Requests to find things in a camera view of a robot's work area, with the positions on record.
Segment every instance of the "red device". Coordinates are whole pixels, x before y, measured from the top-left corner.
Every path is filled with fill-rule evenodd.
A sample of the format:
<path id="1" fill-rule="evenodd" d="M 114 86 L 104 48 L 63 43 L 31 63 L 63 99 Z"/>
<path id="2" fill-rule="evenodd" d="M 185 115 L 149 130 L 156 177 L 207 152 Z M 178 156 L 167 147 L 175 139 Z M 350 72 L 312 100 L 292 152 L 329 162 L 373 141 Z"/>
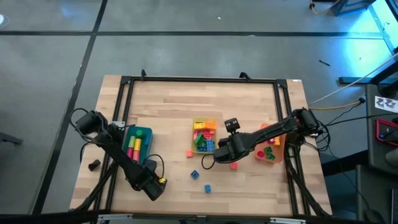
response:
<path id="1" fill-rule="evenodd" d="M 398 143 L 386 142 L 386 141 L 384 141 L 384 139 L 380 138 L 380 134 L 382 134 L 382 133 L 380 132 L 380 129 L 381 129 L 382 126 L 388 126 L 388 127 L 390 127 L 391 129 L 396 129 L 396 128 L 398 128 L 398 124 L 395 124 L 395 123 L 393 123 L 393 122 L 391 122 L 391 121 L 387 121 L 387 120 L 385 120 L 385 119 L 377 119 L 377 120 L 376 120 L 376 130 L 375 130 L 376 139 L 377 139 L 377 140 L 379 140 L 379 141 L 381 141 L 381 142 L 384 142 L 384 143 L 387 143 L 387 144 L 390 144 L 390 145 L 393 145 L 393 146 L 398 146 Z"/>

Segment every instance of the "yellow block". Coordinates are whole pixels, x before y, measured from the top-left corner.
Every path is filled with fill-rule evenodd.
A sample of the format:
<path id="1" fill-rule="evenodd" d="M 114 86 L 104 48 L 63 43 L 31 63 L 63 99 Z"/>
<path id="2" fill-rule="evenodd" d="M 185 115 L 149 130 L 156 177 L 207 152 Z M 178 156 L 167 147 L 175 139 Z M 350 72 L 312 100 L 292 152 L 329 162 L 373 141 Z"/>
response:
<path id="1" fill-rule="evenodd" d="M 194 129 L 203 129 L 203 128 L 205 128 L 205 124 L 204 123 L 195 123 L 195 124 L 193 124 L 193 128 Z"/>

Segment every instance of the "green block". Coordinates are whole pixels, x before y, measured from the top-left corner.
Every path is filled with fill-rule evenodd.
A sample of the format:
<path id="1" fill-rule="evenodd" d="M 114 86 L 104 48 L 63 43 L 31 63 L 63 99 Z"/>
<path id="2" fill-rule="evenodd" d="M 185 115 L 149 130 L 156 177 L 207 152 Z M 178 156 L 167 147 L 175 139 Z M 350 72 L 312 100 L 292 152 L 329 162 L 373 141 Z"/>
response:
<path id="1" fill-rule="evenodd" d="M 269 159 L 269 160 L 274 160 L 275 159 L 275 156 L 274 155 L 272 155 L 272 154 L 269 154 L 268 156 L 267 156 L 267 159 Z"/>
<path id="2" fill-rule="evenodd" d="M 271 147 L 266 147 L 266 148 L 264 149 L 264 152 L 266 152 L 267 155 L 268 155 L 268 154 L 272 154 L 272 148 L 271 148 Z"/>
<path id="3" fill-rule="evenodd" d="M 199 134 L 194 143 L 196 146 L 201 147 L 203 141 L 205 141 L 205 137 L 202 134 Z"/>

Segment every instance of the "blue block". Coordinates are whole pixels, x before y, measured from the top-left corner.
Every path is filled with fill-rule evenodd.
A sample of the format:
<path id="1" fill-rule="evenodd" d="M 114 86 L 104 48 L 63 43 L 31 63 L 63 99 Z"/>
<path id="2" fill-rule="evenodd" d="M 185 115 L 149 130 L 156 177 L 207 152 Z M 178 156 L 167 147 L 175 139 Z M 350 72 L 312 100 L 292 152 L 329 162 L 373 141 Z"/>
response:
<path id="1" fill-rule="evenodd" d="M 207 147 L 197 147 L 198 152 L 207 152 Z"/>
<path id="2" fill-rule="evenodd" d="M 211 192 L 210 184 L 205 185 L 205 192 L 206 192 L 206 194 Z"/>
<path id="3" fill-rule="evenodd" d="M 191 177 L 192 178 L 194 178 L 195 180 L 199 177 L 199 173 L 196 171 L 196 170 L 194 170 L 192 173 L 191 173 Z"/>
<path id="4" fill-rule="evenodd" d="M 208 152 L 214 152 L 214 141 L 209 139 L 206 140 L 206 145 L 207 145 L 207 151 Z"/>

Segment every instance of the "plastic container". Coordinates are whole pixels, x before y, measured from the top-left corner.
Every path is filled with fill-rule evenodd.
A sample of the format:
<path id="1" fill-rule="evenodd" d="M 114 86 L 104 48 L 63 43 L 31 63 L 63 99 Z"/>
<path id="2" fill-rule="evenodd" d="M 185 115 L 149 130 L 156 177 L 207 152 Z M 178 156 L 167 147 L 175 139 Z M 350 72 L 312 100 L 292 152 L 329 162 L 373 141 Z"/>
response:
<path id="1" fill-rule="evenodd" d="M 194 118 L 193 119 L 193 123 L 192 123 L 192 135 L 191 135 L 191 140 L 192 140 L 192 144 L 191 144 L 191 151 L 195 154 L 213 154 L 214 152 L 198 152 L 197 149 L 197 145 L 195 145 L 195 142 L 193 140 L 193 135 L 195 134 L 195 131 L 197 129 L 194 129 L 193 126 L 195 123 L 204 123 L 205 121 L 209 121 L 209 122 L 214 122 L 216 123 L 216 129 L 212 129 L 214 130 L 214 134 L 213 134 L 213 138 L 212 140 L 214 141 L 214 150 L 217 149 L 217 119 L 214 118 Z"/>
<path id="2" fill-rule="evenodd" d="M 150 154 L 150 146 L 152 145 L 152 130 L 151 128 L 145 128 L 145 127 L 138 127 L 138 126 L 131 126 L 127 130 L 126 137 L 124 138 L 124 147 L 123 150 L 124 152 L 127 152 L 128 146 L 129 146 L 129 141 L 131 136 L 135 136 L 136 138 L 138 137 L 136 135 L 137 131 L 141 130 L 145 137 L 141 139 L 141 149 L 139 151 L 139 163 L 143 164 L 144 159 L 149 156 Z"/>
<path id="3" fill-rule="evenodd" d="M 269 124 L 262 124 L 260 129 L 268 127 Z M 280 146 L 275 146 L 273 144 L 269 144 L 268 141 L 265 141 L 263 143 L 258 144 L 254 148 L 254 156 L 256 159 L 266 161 L 266 162 L 271 162 L 271 163 L 280 163 L 284 160 L 284 151 L 285 151 L 285 137 L 286 135 L 283 134 L 279 136 L 279 142 Z M 272 149 L 272 154 L 275 156 L 274 160 L 270 160 L 267 158 L 267 152 L 269 151 L 269 148 Z"/>

